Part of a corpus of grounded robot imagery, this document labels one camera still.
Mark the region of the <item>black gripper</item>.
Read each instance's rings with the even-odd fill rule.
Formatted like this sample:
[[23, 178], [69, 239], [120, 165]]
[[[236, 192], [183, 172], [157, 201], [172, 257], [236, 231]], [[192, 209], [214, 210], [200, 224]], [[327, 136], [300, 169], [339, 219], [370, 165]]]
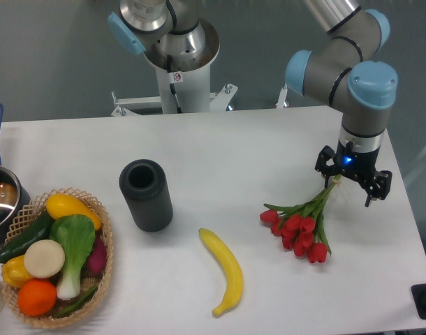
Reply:
[[318, 154], [315, 170], [324, 178], [325, 188], [330, 186], [332, 178], [338, 174], [353, 181], [361, 181], [360, 185], [367, 194], [365, 207], [369, 207], [372, 201], [384, 200], [388, 196], [392, 182], [391, 171], [377, 171], [375, 168], [379, 149], [362, 153], [351, 151], [339, 143], [335, 153], [326, 145]]

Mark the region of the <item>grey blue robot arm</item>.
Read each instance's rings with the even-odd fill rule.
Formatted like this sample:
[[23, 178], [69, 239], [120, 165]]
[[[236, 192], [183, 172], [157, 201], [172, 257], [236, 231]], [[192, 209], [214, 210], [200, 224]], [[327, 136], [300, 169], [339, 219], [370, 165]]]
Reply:
[[[336, 149], [324, 148], [316, 169], [330, 180], [357, 182], [367, 200], [390, 192], [391, 172], [375, 167], [398, 77], [372, 57], [387, 41], [390, 25], [377, 10], [357, 1], [308, 1], [307, 7], [330, 37], [321, 52], [300, 50], [285, 70], [287, 87], [342, 114]], [[154, 67], [166, 114], [216, 112], [228, 106], [225, 92], [212, 96], [210, 66], [219, 53], [216, 29], [199, 14], [198, 1], [122, 1], [108, 16], [112, 35]]]

